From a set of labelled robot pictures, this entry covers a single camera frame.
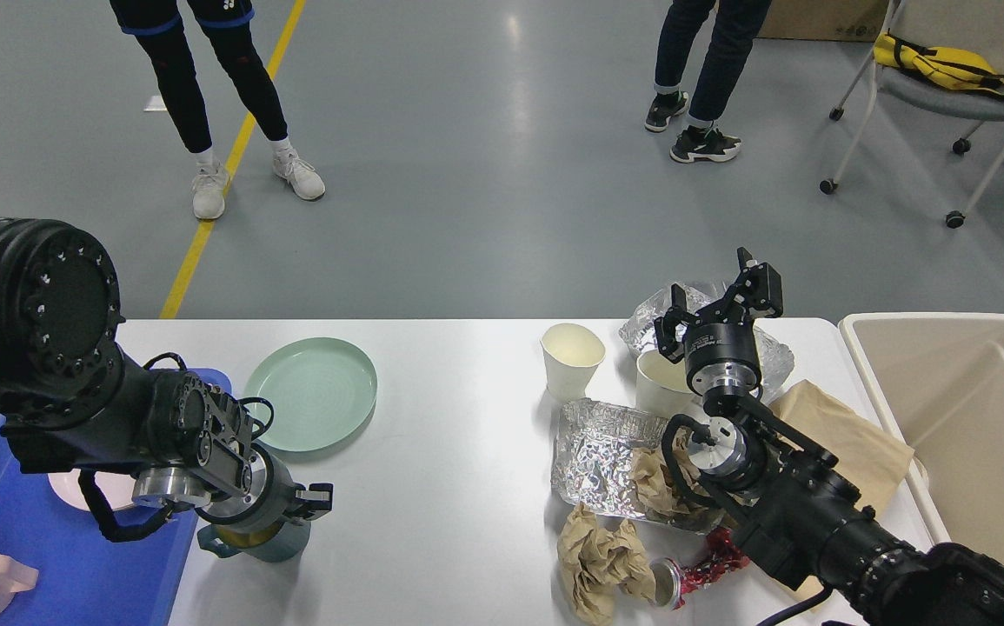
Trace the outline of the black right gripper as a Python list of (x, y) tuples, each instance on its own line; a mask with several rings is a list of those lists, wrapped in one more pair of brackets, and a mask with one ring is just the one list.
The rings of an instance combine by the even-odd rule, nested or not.
[(762, 383), (755, 343), (757, 318), (783, 316), (782, 277), (755, 260), (747, 247), (736, 250), (740, 272), (713, 302), (694, 288), (671, 285), (669, 305), (654, 321), (658, 352), (669, 362), (686, 360), (686, 383), (697, 396), (716, 387), (752, 395)]

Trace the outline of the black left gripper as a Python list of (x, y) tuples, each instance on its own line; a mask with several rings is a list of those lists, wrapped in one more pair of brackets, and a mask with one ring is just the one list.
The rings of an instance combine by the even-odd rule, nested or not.
[(252, 483), (248, 494), (232, 496), (200, 508), (205, 522), (232, 532), (254, 534), (280, 522), (292, 509), (292, 522), (314, 522), (332, 510), (334, 484), (296, 483), (286, 464), (263, 445), (252, 444)]

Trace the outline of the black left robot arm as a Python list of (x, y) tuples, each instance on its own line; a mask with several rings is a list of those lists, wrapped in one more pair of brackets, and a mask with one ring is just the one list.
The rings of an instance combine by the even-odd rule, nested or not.
[(0, 217), (1, 435), (24, 473), (79, 470), (102, 536), (139, 542), (192, 510), (223, 554), (306, 540), (332, 486), (303, 486), (258, 442), (269, 423), (168, 353), (137, 364), (115, 265), (87, 231)]

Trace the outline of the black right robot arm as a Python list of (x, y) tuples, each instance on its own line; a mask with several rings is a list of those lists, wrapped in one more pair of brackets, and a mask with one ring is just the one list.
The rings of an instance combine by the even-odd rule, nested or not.
[(768, 619), (782, 623), (840, 593), (871, 625), (1004, 625), (1004, 566), (958, 543), (915, 550), (856, 507), (838, 458), (760, 401), (757, 317), (783, 312), (782, 278), (737, 250), (719, 300), (690, 310), (685, 290), (654, 321), (658, 351), (683, 363), (704, 417), (672, 416), (661, 449), (679, 498), (736, 521), (733, 543), (769, 577), (822, 589)]

